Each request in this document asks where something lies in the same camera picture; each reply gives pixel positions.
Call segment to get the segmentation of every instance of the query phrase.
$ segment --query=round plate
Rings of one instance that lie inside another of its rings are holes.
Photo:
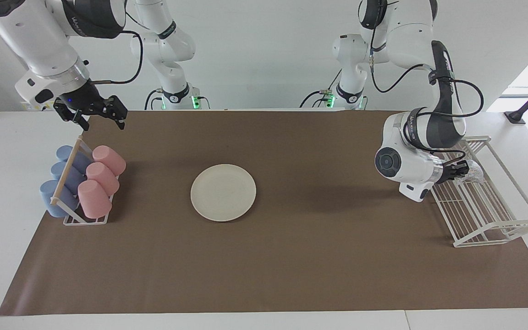
[[[243,168],[222,164],[212,166],[193,182],[191,203],[203,217],[231,221],[244,215],[256,199],[256,182]]]

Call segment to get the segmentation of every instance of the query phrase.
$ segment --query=brown mat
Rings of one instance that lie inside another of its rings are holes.
[[[388,112],[132,112],[86,142],[128,160],[110,223],[44,216],[0,315],[528,307],[528,249],[453,248],[430,198],[374,169]],[[258,195],[198,215],[201,171],[231,163]]]

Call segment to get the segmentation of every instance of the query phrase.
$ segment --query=cup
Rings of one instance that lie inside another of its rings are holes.
[[[92,163],[87,167],[87,179],[95,180],[105,190],[107,196],[111,196],[119,190],[119,181],[109,167],[103,163]]]
[[[67,161],[72,151],[73,148],[71,146],[61,146],[56,151],[56,158],[58,158],[60,161]],[[87,166],[89,166],[92,162],[93,161],[90,158],[79,151],[75,156],[75,161],[73,161],[73,167],[75,167],[77,171],[84,175],[87,171]]]
[[[52,165],[50,169],[50,174],[54,180],[60,180],[62,172],[65,170],[66,162],[59,161],[58,163]],[[84,176],[80,174],[74,166],[69,168],[69,173],[66,176],[65,187],[71,191],[73,195],[76,195],[79,189],[79,184],[85,180]]]
[[[84,215],[89,219],[104,217],[111,211],[112,205],[105,190],[95,180],[87,180],[79,184],[79,200]]]
[[[115,176],[121,175],[126,170],[126,161],[108,146],[98,146],[93,150],[93,159],[105,164]]]
[[[42,196],[42,200],[46,205],[46,209],[48,209],[48,213],[50,213],[50,215],[55,218],[63,218],[69,214],[65,212],[64,209],[61,209],[61,207],[58,205],[50,205],[50,199],[54,195],[54,190],[56,190],[57,185],[57,180],[44,182],[40,186],[40,195]],[[75,211],[79,205],[79,201],[75,198],[75,196],[73,196],[67,187],[62,188],[60,200],[63,201],[73,211]]]

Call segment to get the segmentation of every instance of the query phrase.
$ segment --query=blue cup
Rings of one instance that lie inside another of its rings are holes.
[[[52,168],[50,169],[50,174],[52,175],[52,178],[54,180],[60,180],[62,171],[65,170],[66,162],[65,161],[59,161],[58,163],[52,165]],[[65,181],[65,187],[67,187],[73,195],[76,195],[79,191],[79,184],[84,182],[85,178],[82,174],[80,174],[75,167],[71,166],[69,168],[69,174],[66,177]]]
[[[71,146],[61,146],[56,151],[56,158],[60,161],[67,161],[72,151],[73,148]],[[85,173],[87,173],[87,166],[91,165],[92,162],[93,161],[82,152],[77,152],[73,167],[75,167],[75,169],[77,169],[82,175],[85,175]]]
[[[50,205],[50,199],[54,195],[54,190],[56,189],[57,184],[57,180],[50,180],[44,182],[40,186],[40,195],[42,196],[42,200],[44,201],[46,209],[48,209],[50,215],[55,218],[63,218],[67,216],[68,213],[65,212],[64,209],[61,209],[61,207],[59,207],[58,205]],[[62,188],[62,191],[60,193],[60,200],[63,201],[73,211],[76,210],[77,206],[79,205],[79,201],[75,198],[75,196],[71,194],[67,187]]]

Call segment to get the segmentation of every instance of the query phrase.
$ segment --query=dish rack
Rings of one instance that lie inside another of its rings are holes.
[[[77,205],[77,209],[73,211],[68,205],[65,204],[65,202],[61,201],[61,192],[62,188],[65,185],[66,178],[69,175],[69,169],[73,165],[73,162],[75,161],[75,157],[77,156],[78,152],[83,152],[87,157],[90,159],[93,159],[93,151],[91,148],[88,147],[88,145],[83,141],[83,136],[80,135],[77,138],[77,141],[75,142],[75,146],[73,146],[73,150],[71,154],[69,155],[69,158],[66,161],[65,169],[62,171],[62,175],[60,176],[60,179],[58,180],[58,184],[56,185],[56,190],[54,190],[53,196],[50,198],[50,204],[51,205],[58,205],[61,209],[63,209],[65,212],[67,212],[69,215],[65,216],[63,220],[63,224],[65,226],[91,226],[91,225],[97,225],[97,224],[106,224],[107,219],[109,218],[109,213],[105,215],[102,218],[98,219],[89,219],[88,217],[85,217],[84,215],[79,215],[77,211],[82,213],[82,210],[80,209],[80,203]],[[109,201],[113,202],[113,195],[109,196]]]
[[[464,138],[455,146],[455,149],[463,150],[466,153],[466,160],[472,159],[482,166],[484,182],[448,180],[435,185],[433,189],[435,202],[453,236],[453,246],[455,247],[505,244],[528,233],[528,219],[517,219],[484,170],[484,166],[476,157],[478,152],[484,148],[490,151],[490,154],[528,205],[527,195],[492,149],[490,137]],[[440,155],[446,161],[457,156],[459,153]]]

